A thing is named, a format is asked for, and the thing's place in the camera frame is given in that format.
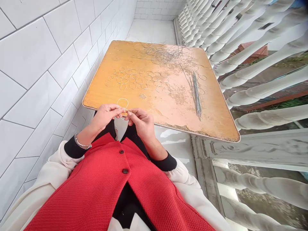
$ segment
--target black cuff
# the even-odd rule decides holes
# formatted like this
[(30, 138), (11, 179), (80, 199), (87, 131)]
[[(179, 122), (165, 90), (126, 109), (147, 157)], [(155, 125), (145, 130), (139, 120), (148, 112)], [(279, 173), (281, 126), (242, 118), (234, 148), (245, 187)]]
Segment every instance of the black cuff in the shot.
[(64, 150), (73, 159), (79, 159), (87, 152), (87, 150), (76, 144), (74, 136), (64, 145)]
[(168, 156), (166, 159), (164, 160), (153, 160), (151, 157), (150, 157), (150, 160), (153, 164), (155, 164), (160, 170), (164, 171), (164, 172), (169, 172), (169, 171), (172, 171), (176, 168), (177, 166), (177, 162), (176, 162), (176, 159), (173, 158), (173, 156), (171, 156), (168, 153)]

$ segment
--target white tile wall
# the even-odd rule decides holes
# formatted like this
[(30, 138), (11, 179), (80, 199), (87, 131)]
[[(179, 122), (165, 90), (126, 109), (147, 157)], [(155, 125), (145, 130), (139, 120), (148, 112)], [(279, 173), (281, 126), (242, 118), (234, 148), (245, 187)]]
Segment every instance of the white tile wall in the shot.
[(0, 145), (9, 147), (0, 158), (0, 220), (60, 141), (91, 122), (81, 102), (136, 9), (136, 0), (22, 4), (0, 1)]
[(172, 21), (182, 10), (185, 0), (138, 0), (135, 19)]

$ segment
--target white jacket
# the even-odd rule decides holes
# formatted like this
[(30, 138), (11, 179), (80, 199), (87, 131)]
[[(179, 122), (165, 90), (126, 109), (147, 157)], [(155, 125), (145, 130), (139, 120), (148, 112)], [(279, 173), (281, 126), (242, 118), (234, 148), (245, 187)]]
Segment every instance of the white jacket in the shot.
[[(67, 180), (75, 166), (84, 158), (72, 159), (69, 157), (64, 150), (66, 142), (63, 141), (57, 152), (49, 157), (39, 172), (34, 185), (21, 195), (8, 211), (2, 220), (0, 231), (24, 230), (47, 199)], [(188, 173), (183, 163), (178, 159), (176, 161), (177, 167), (164, 173), (178, 188), (186, 203), (194, 207), (216, 231), (230, 231), (226, 220), (204, 196), (196, 178)], [(115, 218), (111, 218), (108, 231), (123, 230), (128, 229), (123, 229)], [(149, 228), (135, 213), (129, 230), (148, 231)]]

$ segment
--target worn table surface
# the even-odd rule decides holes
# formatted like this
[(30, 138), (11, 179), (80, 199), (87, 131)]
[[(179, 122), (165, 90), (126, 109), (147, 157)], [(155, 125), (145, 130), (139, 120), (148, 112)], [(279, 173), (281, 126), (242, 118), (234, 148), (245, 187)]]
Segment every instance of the worn table surface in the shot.
[[(151, 47), (162, 46), (172, 51), (181, 49), (180, 46), (113, 41), (83, 105), (98, 109), (101, 104), (117, 103), (120, 98), (126, 98), (127, 109), (140, 107), (147, 110), (160, 126), (238, 142), (240, 135), (205, 52), (199, 48), (185, 48), (182, 54), (185, 60), (172, 62), (158, 59), (158, 55), (151, 51)], [(198, 76), (200, 119), (188, 83), (193, 72)], [(122, 99), (118, 104), (126, 107), (127, 102)]]

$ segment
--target white tile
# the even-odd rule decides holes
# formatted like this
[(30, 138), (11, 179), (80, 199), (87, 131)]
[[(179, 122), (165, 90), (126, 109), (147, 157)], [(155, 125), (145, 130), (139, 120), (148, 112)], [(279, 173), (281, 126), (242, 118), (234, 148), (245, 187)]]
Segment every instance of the white tile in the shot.
[(51, 108), (60, 115), (64, 116), (77, 92), (78, 88), (73, 78), (71, 78), (68, 81), (67, 85), (64, 87), (64, 89), (61, 91), (60, 95), (55, 100)]
[(75, 125), (75, 126), (77, 126), (79, 124), (79, 122), (80, 122), (80, 120), (82, 118), (82, 108), (83, 107), (84, 106), (80, 106), (79, 107), (79, 109), (78, 109), (78, 111), (77, 111), (77, 113), (76, 113), (76, 115), (75, 115), (75, 117), (74, 117), (74, 119), (72, 121), (72, 124)]
[(116, 28), (116, 16), (111, 20), (111, 31), (114, 31)]
[(27, 177), (26, 181), (33, 180), (38, 177), (39, 171), (43, 167), (43, 165), (47, 162), (48, 158), (54, 154), (62, 141), (63, 137), (52, 135), (50, 140), (48, 141), (44, 151), (39, 156), (37, 162), (35, 163), (34, 167), (32, 168), (29, 176)]
[(154, 9), (147, 9), (145, 11), (146, 14), (153, 14)]
[(64, 137), (76, 113), (77, 113), (77, 108), (74, 106), (74, 104), (71, 103), (68, 110), (65, 112), (65, 115), (58, 124), (54, 134)]
[(10, 165), (34, 129), (0, 120), (0, 176)]
[(20, 198), (21, 195), (23, 195), (24, 192), (26, 192), (29, 188), (31, 188), (34, 183), (35, 183), (36, 179), (28, 181), (26, 183), (23, 183), (22, 187), (20, 188), (19, 192), (17, 193), (15, 199), (13, 200), (13, 203), (11, 204), (10, 208), (16, 203), (16, 201), (18, 200), (18, 198)]
[(81, 34), (74, 1), (68, 1), (59, 8), (49, 12), (44, 16), (44, 19), (61, 53)]
[(163, 16), (162, 15), (155, 15), (155, 20), (162, 20)]
[(136, 7), (138, 7), (138, 8), (143, 8), (143, 2), (139, 2), (139, 1), (138, 1)]
[(79, 123), (78, 123), (78, 125), (77, 125), (77, 128), (76, 128), (75, 133), (81, 132), (81, 130), (82, 130), (83, 125), (84, 125), (85, 122), (86, 122), (85, 118), (81, 117), (80, 120), (79, 120)]
[(76, 126), (71, 124), (67, 130), (67, 132), (65, 133), (65, 136), (63, 137), (63, 140), (62, 141), (68, 141), (70, 138), (73, 137), (73, 135), (75, 134), (75, 131), (76, 131)]
[(16, 158), (40, 156), (62, 116), (49, 109)]
[(159, 7), (159, 2), (152, 2), (151, 8), (157, 9)]
[(112, 33), (112, 31), (111, 31), (111, 22), (106, 27), (105, 33), (106, 33), (106, 40), (108, 41), (108, 39), (110, 38), (111, 33)]
[(3, 38), (5, 35), (12, 33), (14, 30), (14, 26), (5, 16), (5, 14), (0, 10), (0, 38)]
[(164, 21), (168, 21), (170, 19), (170, 15), (164, 15), (162, 20)]
[(151, 2), (145, 2), (143, 3), (143, 8), (150, 8), (151, 7)]
[(95, 67), (95, 65), (93, 65), (93, 67), (91, 68), (91, 70), (90, 70), (88, 76), (86, 77), (86, 83), (87, 83), (87, 86), (88, 86), (88, 87), (90, 86), (91, 81), (92, 81), (92, 79), (94, 78), (94, 75), (95, 75), (95, 73), (96, 73), (96, 67)]
[(0, 41), (0, 70), (29, 89), (61, 53), (43, 18)]
[(100, 38), (97, 40), (97, 45), (98, 45), (98, 51), (100, 53), (103, 50), (104, 46), (106, 45), (106, 33), (105, 33), (105, 30), (103, 31), (103, 33), (100, 36)]
[(166, 9), (167, 6), (168, 6), (168, 3), (161, 2), (161, 3), (159, 4), (158, 8), (160, 8), (160, 9)]
[(154, 14), (149, 14), (148, 15), (148, 19), (149, 20), (155, 20), (155, 17), (156, 17), (156, 15), (154, 15)]
[(49, 72), (63, 89), (79, 67), (79, 64), (77, 53), (72, 44), (49, 68)]
[(84, 31), (95, 19), (94, 2), (75, 0), (81, 30)]
[(100, 13), (112, 2), (112, 0), (94, 0), (95, 17), (99, 16)]
[(4, 116), (5, 120), (35, 128), (61, 92), (46, 72)]
[(84, 81), (83, 84), (81, 85), (78, 93), (76, 94), (74, 100), (72, 101), (72, 103), (76, 106), (76, 108), (80, 107), (87, 90), (88, 90), (88, 86), (87, 86), (86, 81)]
[(0, 118), (16, 103), (26, 89), (0, 72)]
[(80, 64), (76, 72), (73, 74), (73, 79), (75, 80), (75, 83), (77, 84), (77, 87), (80, 88), (83, 81), (87, 77), (88, 73), (90, 71), (89, 63), (87, 57), (83, 60), (83, 62)]
[(104, 49), (105, 49), (106, 45), (104, 46), (103, 48), (103, 51), (99, 54), (97, 60), (95, 61), (95, 66), (96, 66), (96, 70), (99, 69), (99, 66), (101, 64), (101, 62), (103, 61), (103, 58), (104, 58)]
[(160, 14), (161, 9), (154, 9), (153, 14)]
[(104, 9), (104, 11), (101, 13), (100, 17), (101, 17), (102, 31), (103, 31), (103, 30), (106, 29), (106, 27), (108, 26), (108, 24), (110, 23), (110, 21), (112, 19), (112, 15), (109, 11), (109, 7)]
[(38, 157), (15, 159), (0, 178), (0, 218), (11, 205)]
[(20, 28), (28, 22), (42, 16), (48, 11), (60, 5), (58, 0), (3, 0), (0, 1), (0, 7), (11, 20), (11, 22)]
[(135, 18), (139, 19), (141, 17), (141, 14), (135, 14)]
[(141, 16), (140, 16), (140, 19), (147, 19), (148, 18), (148, 15), (147, 14), (142, 14)]
[(137, 8), (139, 14), (145, 14), (146, 8)]
[(100, 19), (100, 15), (90, 25), (90, 33), (91, 33), (92, 45), (94, 45), (102, 34), (102, 22)]
[(94, 44), (92, 49), (89, 51), (87, 57), (88, 57), (88, 61), (89, 61), (89, 66), (90, 66), (90, 68), (92, 68), (93, 65), (95, 64), (95, 61), (96, 61), (97, 57), (98, 57), (98, 46), (97, 46), (97, 43)]
[(84, 60), (92, 48), (90, 28), (88, 27), (74, 42), (77, 56), (80, 62)]

